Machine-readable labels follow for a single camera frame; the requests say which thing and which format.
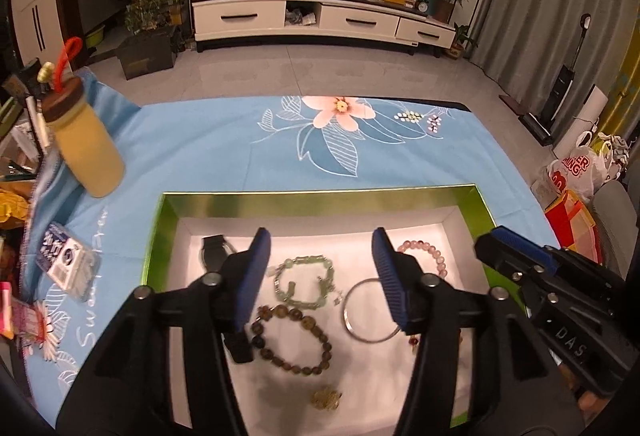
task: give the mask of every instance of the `gray curtain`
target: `gray curtain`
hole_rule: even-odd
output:
[[[597,84],[609,92],[628,48],[640,0],[484,0],[470,56],[502,89],[532,113],[544,105],[562,64],[580,38],[580,16],[591,27],[575,66],[574,84],[553,131],[562,134]]]

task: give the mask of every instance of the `yellow curtain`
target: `yellow curtain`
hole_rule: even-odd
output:
[[[640,120],[640,8],[620,73],[600,115],[599,131],[626,137]]]

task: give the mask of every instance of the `black handle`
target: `black handle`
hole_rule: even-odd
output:
[[[421,32],[420,30],[418,30],[418,34],[420,36],[424,36],[425,38],[440,39],[440,36],[436,36],[435,34],[427,34],[426,32]]]
[[[221,20],[252,20],[257,18],[258,14],[240,14],[238,16],[220,16]]]
[[[344,20],[347,23],[358,23],[360,25],[376,26],[378,24],[378,22],[366,22],[366,21],[363,21],[363,20],[352,20],[351,18],[345,18]]]

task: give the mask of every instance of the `tv stand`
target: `tv stand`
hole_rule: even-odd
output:
[[[313,25],[285,22],[287,6],[299,4],[316,15]],[[242,44],[247,39],[370,46],[418,45],[434,51],[451,47],[452,26],[415,9],[377,0],[192,0],[196,48]]]

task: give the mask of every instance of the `curtain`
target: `curtain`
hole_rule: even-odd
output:
[[[600,115],[599,129],[628,139],[640,121],[640,7],[631,43],[609,101]]]
[[[580,38],[580,16],[592,16],[574,84],[552,131],[556,138],[578,112],[592,84],[609,92],[637,17],[640,0],[485,0],[470,59],[532,113],[542,109],[562,64]]]

